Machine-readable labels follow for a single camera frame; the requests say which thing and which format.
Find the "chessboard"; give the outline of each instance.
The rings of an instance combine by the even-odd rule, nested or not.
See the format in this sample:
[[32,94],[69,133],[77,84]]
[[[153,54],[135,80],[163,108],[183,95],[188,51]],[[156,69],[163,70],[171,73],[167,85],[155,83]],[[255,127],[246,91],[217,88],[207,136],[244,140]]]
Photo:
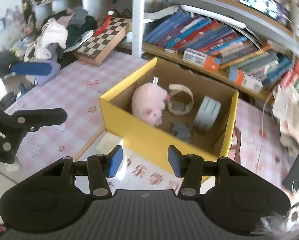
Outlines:
[[130,30],[131,19],[112,18],[104,33],[90,37],[74,55],[80,61],[99,66]]

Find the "yellow box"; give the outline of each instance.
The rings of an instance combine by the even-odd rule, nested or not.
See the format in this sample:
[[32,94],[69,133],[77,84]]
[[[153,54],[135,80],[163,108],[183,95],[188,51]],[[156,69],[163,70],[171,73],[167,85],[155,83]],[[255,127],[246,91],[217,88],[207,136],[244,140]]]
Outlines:
[[[194,96],[194,107],[184,116],[163,111],[163,124],[159,127],[137,119],[131,114],[131,98],[136,88],[158,77],[158,85],[169,92],[169,84],[187,86]],[[221,103],[219,115],[208,132],[192,127],[204,96]],[[217,81],[184,70],[178,65],[154,58],[139,70],[119,82],[99,99],[106,130],[124,139],[124,146],[150,162],[173,173],[167,158],[167,149],[175,145],[182,154],[200,155],[206,161],[217,161],[227,156],[231,146],[235,123],[238,91]],[[191,144],[174,137],[170,122],[188,123],[193,133]]]

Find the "pink pig plush toy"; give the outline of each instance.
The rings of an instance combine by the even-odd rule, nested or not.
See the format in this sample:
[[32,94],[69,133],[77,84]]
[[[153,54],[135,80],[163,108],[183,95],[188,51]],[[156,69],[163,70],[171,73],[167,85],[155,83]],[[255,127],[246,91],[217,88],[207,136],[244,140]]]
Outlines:
[[162,124],[162,110],[170,96],[165,89],[153,83],[146,83],[137,88],[131,99],[131,110],[142,121],[159,126]]

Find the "shelf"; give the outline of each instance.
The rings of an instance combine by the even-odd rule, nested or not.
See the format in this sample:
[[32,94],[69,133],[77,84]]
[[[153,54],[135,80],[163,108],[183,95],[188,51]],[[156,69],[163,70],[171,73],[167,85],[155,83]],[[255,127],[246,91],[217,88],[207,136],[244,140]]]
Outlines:
[[218,81],[221,81],[233,88],[236,88],[238,89],[239,91],[241,92],[244,92],[254,98],[259,98],[261,99],[262,101],[265,101],[268,97],[268,95],[270,94],[270,91],[268,90],[262,90],[259,94],[258,93],[255,93],[254,91],[252,90],[249,90],[249,89],[246,89],[244,87],[241,87],[239,85],[236,85],[235,83],[233,82],[230,82],[228,80],[228,76],[227,76],[227,73],[225,70],[218,70],[217,73],[214,73],[214,72],[210,72],[208,70],[205,70],[203,68],[200,68],[199,66],[195,65],[195,64],[192,64],[190,62],[187,62],[187,61],[184,61],[183,60],[183,54],[177,54],[177,55],[174,55],[174,54],[171,54],[171,53],[168,53],[168,52],[165,52],[165,49],[164,48],[161,48],[157,45],[153,45],[153,44],[149,44],[147,42],[143,42],[143,48],[142,48],[143,51],[145,52],[149,52],[151,54],[154,54],[155,56],[159,56],[159,57],[162,57],[162,58],[165,58],[165,59],[169,59],[169,60],[172,60],[174,62],[177,62],[177,63],[180,63],[180,64],[183,64],[187,67],[190,67],[196,71],[199,71],[201,73],[204,73],[206,74],[207,76],[210,76]]
[[[293,50],[293,33],[274,19],[234,0],[171,0],[171,4],[185,4],[209,10],[243,22],[262,39],[270,39]],[[299,37],[296,37],[299,56]]]

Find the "charging cable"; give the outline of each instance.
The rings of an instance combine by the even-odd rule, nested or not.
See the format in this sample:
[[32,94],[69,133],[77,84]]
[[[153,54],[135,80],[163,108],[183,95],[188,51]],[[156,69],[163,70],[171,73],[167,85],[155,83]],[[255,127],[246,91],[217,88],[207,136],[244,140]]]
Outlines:
[[[290,66],[290,70],[292,71],[294,69],[294,65],[296,63],[296,30],[295,30],[295,27],[293,25],[293,23],[291,22],[291,20],[284,14],[282,14],[282,16],[287,19],[290,24],[291,24],[291,28],[292,28],[292,31],[293,31],[293,40],[294,40],[294,45],[293,45],[293,59],[292,59],[292,62],[291,62],[291,66]],[[258,160],[257,160],[257,164],[256,164],[256,174],[258,172],[258,168],[259,168],[259,160],[260,160],[260,154],[262,152],[262,147],[263,147],[263,141],[264,141],[264,114],[265,114],[265,109],[266,109],[266,106],[269,102],[269,100],[271,99],[272,96],[274,96],[274,91],[276,90],[277,87],[275,87],[268,95],[268,97],[266,98],[265,102],[264,102],[264,106],[263,106],[263,112],[262,112],[262,142],[260,144],[260,149],[259,149],[259,155],[258,155]]]

